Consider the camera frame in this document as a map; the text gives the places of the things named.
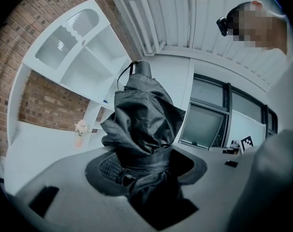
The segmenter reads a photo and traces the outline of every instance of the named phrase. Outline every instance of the white flower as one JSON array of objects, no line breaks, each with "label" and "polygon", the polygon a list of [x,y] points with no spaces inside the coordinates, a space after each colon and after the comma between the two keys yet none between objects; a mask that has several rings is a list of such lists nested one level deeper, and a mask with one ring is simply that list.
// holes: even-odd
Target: white flower
[{"label": "white flower", "polygon": [[89,131],[89,125],[86,124],[85,120],[80,120],[77,124],[74,124],[75,131],[78,132],[79,136],[82,136],[82,133]]}]

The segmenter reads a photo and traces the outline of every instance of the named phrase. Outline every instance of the white ceiling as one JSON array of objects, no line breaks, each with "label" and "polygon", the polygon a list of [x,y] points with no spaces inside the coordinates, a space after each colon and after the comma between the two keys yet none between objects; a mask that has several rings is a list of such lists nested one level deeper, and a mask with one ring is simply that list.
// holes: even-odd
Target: white ceiling
[{"label": "white ceiling", "polygon": [[[140,0],[134,0],[146,29],[147,40],[154,44],[145,11]],[[160,54],[187,56],[213,62],[246,77],[265,92],[279,80],[286,70],[285,55],[275,49],[261,51],[223,37],[216,20],[226,17],[238,4],[251,0],[147,0],[151,9],[158,43],[166,42]],[[264,6],[281,14],[274,0],[259,0]],[[144,54],[145,47],[136,14],[128,0],[115,0],[130,33]]]}]

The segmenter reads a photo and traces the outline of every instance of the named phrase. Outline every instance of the black mesh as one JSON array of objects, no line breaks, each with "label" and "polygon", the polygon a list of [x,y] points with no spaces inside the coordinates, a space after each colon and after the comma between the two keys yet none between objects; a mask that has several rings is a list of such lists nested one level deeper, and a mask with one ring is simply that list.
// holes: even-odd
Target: black mesh
[{"label": "black mesh", "polygon": [[119,173],[125,169],[121,166],[117,154],[114,153],[101,162],[99,170],[106,179],[116,181]]}]

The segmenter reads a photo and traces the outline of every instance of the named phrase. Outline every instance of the black headset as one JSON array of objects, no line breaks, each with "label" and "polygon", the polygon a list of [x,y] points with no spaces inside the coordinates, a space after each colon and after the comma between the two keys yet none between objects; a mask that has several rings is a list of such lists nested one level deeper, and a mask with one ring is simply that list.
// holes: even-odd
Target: black headset
[{"label": "black headset", "polygon": [[220,17],[217,21],[217,26],[219,27],[220,32],[222,33],[222,36],[228,35],[228,26],[227,26],[227,20],[224,17]]}]

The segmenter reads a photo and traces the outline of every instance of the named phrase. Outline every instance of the window frame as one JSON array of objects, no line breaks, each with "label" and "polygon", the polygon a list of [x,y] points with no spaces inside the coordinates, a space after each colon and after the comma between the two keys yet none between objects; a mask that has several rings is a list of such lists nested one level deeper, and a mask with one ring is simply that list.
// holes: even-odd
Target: window frame
[{"label": "window frame", "polygon": [[[277,132],[278,132],[278,117],[277,117],[276,113],[273,110],[271,110],[267,105],[264,105],[262,102],[257,100],[255,97],[249,95],[248,93],[240,90],[237,87],[233,87],[230,83],[225,83],[225,82],[213,79],[208,76],[203,76],[203,75],[195,73],[194,79],[197,79],[197,80],[203,81],[203,82],[209,82],[214,85],[220,85],[223,88],[223,107],[215,105],[215,104],[207,102],[207,101],[203,101],[203,100],[199,100],[199,99],[190,97],[190,102],[188,104],[188,109],[187,109],[187,111],[189,111],[190,106],[195,105],[195,106],[200,106],[202,108],[209,109],[209,110],[215,111],[217,113],[222,113],[225,115],[225,119],[223,120],[223,123],[225,123],[225,129],[224,129],[224,133],[223,133],[223,140],[222,140],[221,147],[228,147],[228,144],[229,144],[228,139],[229,139],[229,134],[230,134],[230,129],[231,129],[232,110],[233,110],[232,92],[237,93],[238,95],[248,99],[249,101],[251,101],[261,107],[261,122],[262,122],[262,124],[265,124],[265,127],[266,127],[265,138],[267,138],[269,134],[271,134],[271,135],[277,134]],[[268,121],[268,114],[269,113],[272,115],[272,118],[274,121],[274,123],[271,126],[272,129],[268,128],[268,124],[270,123],[270,121]],[[219,133],[220,128],[221,128],[221,126],[218,128],[216,135]],[[182,128],[182,132],[180,135],[180,139],[179,139],[180,143],[184,143],[186,145],[209,150],[209,148],[207,148],[205,146],[196,146],[196,145],[192,145],[192,144],[189,144],[187,142],[182,141],[181,138],[182,138],[183,132],[184,132],[184,127]]]}]

